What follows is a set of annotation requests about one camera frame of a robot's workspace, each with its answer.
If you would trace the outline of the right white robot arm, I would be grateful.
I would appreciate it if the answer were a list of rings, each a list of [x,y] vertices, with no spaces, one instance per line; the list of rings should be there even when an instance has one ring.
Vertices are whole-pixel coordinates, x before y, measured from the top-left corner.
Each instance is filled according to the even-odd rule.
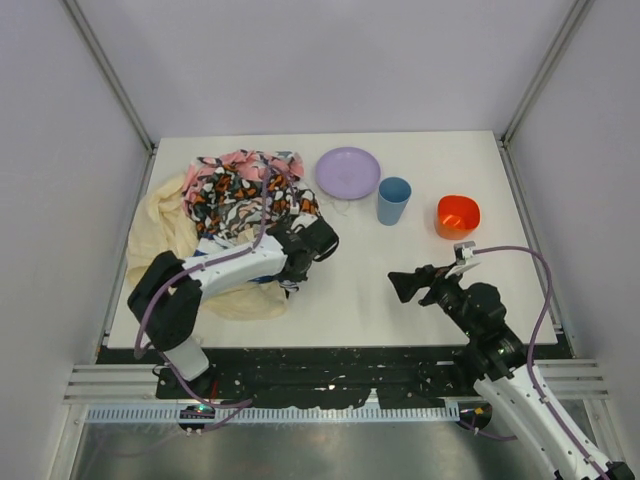
[[[527,349],[506,323],[498,289],[487,283],[460,286],[452,265],[426,265],[387,274],[402,303],[422,289],[423,307],[436,305],[466,335],[456,359],[465,380],[504,419],[537,461],[545,479],[633,479],[622,461],[602,452],[558,401]]]

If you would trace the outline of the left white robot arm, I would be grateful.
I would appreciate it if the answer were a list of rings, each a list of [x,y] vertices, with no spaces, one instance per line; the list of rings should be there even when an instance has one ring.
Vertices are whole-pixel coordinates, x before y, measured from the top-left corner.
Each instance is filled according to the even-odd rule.
[[[184,260],[171,251],[159,254],[127,299],[139,323],[136,357],[144,355],[142,338],[161,354],[185,394],[211,396],[215,367],[193,337],[201,304],[256,279],[299,284],[314,262],[330,257],[339,237],[322,217],[299,217],[261,230],[257,239],[215,254]]]

